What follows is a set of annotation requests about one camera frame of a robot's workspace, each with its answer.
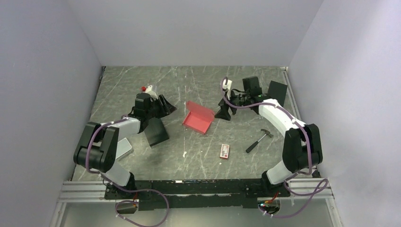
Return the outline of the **red cardboard paper box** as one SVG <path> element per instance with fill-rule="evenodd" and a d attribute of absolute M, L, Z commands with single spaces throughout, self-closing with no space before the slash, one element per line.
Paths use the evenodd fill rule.
<path fill-rule="evenodd" d="M 187 101 L 185 107 L 189 112 L 183 126 L 205 135 L 215 119 L 214 111 L 192 101 Z"/>

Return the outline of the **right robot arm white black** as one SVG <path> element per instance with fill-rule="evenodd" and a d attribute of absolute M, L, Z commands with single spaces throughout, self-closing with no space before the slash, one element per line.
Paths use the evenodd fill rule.
<path fill-rule="evenodd" d="M 222 99 L 215 118 L 229 121 L 238 109 L 251 109 L 269 121 L 283 136 L 284 145 L 281 160 L 262 174 L 261 192 L 272 196 L 279 190 L 279 184 L 295 174 L 311 174 L 305 169 L 322 163 L 323 154 L 319 128 L 297 119 L 283 104 L 287 85 L 271 81 L 264 93 L 257 76 L 242 80 L 243 90 L 232 88 L 232 81 L 224 77 L 220 82 Z"/>

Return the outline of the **black box near left arm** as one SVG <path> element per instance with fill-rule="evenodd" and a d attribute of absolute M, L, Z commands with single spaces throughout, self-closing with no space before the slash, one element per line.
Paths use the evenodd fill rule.
<path fill-rule="evenodd" d="M 150 119 L 144 133 L 150 147 L 169 139 L 168 132 L 159 118 Z"/>

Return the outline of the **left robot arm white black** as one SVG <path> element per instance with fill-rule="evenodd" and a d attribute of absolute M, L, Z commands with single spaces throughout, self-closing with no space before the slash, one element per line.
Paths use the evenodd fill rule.
<path fill-rule="evenodd" d="M 123 198 L 131 198 L 137 189 L 135 177 L 116 162 L 118 143 L 142 132 L 151 147 L 168 140 L 169 135 L 161 119 L 174 111 L 176 107 L 163 95 L 137 94 L 131 112 L 121 119 L 106 123 L 88 122 L 85 125 L 74 152 L 74 163 L 89 173 L 101 175 L 117 187 Z"/>

